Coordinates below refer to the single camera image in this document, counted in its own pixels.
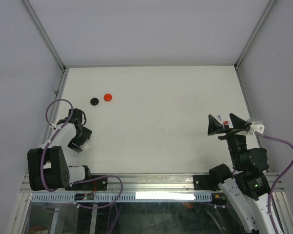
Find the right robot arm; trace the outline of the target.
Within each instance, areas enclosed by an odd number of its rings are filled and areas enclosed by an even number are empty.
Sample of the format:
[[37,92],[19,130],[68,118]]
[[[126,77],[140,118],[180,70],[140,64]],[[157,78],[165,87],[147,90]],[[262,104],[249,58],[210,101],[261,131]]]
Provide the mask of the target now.
[[247,148],[247,136],[263,134],[262,121],[243,120],[230,114],[232,126],[208,116],[208,135],[227,143],[233,169],[220,164],[209,170],[209,185],[228,198],[248,234],[281,234],[282,227],[272,206],[272,189],[264,171],[269,168],[267,150]]

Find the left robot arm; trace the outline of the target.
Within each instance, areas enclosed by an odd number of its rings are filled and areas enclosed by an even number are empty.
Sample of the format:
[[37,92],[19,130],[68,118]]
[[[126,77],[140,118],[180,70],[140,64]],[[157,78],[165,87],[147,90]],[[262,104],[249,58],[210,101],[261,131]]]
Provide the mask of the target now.
[[64,156],[65,149],[82,152],[92,131],[84,127],[84,111],[75,108],[69,110],[68,115],[71,117],[68,123],[65,122],[66,118],[59,120],[54,134],[47,142],[27,153],[29,184],[33,191],[53,191],[66,188],[74,182],[84,190],[92,185],[89,167],[68,166]]

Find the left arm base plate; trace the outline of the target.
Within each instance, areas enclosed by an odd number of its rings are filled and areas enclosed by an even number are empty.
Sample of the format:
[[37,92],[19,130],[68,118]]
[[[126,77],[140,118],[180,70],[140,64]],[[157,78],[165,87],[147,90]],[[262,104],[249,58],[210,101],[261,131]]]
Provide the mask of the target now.
[[83,182],[79,184],[72,184],[65,188],[66,191],[106,191],[108,185],[107,177],[101,175],[92,175],[90,182]]

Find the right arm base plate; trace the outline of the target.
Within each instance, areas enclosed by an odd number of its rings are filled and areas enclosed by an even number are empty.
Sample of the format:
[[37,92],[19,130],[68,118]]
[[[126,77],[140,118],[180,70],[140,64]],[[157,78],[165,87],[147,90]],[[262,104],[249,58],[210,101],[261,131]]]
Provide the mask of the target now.
[[202,191],[217,191],[219,188],[210,175],[194,175],[193,176],[194,190]]

